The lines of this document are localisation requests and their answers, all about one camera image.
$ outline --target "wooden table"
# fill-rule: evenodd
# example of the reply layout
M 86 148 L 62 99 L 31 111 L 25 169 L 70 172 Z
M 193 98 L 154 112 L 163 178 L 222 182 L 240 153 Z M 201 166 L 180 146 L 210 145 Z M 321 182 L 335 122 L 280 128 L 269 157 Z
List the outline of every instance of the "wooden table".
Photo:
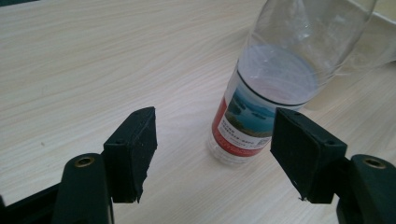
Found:
M 158 149 L 141 203 L 116 223 L 337 223 L 301 202 L 269 146 L 232 168 L 205 147 L 262 0 L 52 0 L 0 8 L 0 193 L 15 203 L 100 153 L 133 111 L 157 109 Z M 347 157 L 396 163 L 396 64 L 302 112 L 349 144 Z

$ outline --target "wood grain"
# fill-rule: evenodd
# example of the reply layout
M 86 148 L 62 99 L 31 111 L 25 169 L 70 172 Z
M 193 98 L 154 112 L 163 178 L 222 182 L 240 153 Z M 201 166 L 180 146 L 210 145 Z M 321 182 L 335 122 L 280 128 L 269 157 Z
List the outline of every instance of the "wood grain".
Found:
M 301 202 L 269 152 L 238 168 L 206 149 L 209 126 L 263 1 L 58 0 L 0 8 L 0 193 L 15 203 L 60 181 L 133 111 L 157 108 L 141 203 L 116 223 L 336 223 Z M 396 163 L 396 65 L 326 109 L 303 109 L 349 144 Z

